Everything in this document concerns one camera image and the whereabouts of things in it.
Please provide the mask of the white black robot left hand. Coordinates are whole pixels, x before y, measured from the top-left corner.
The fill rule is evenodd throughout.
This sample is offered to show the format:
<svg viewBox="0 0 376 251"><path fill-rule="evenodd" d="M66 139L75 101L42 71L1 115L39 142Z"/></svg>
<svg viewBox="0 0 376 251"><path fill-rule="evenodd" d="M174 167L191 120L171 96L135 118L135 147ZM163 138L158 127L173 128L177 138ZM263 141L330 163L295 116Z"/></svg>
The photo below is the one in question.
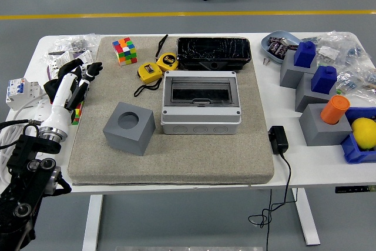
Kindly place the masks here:
<svg viewBox="0 0 376 251"><path fill-rule="evenodd" d="M84 100L90 83L102 69L102 63L94 62L86 66L85 72L79 65L62 77L52 101L51 114L39 128L40 138L58 143L65 141L73 120L72 111Z"/></svg>

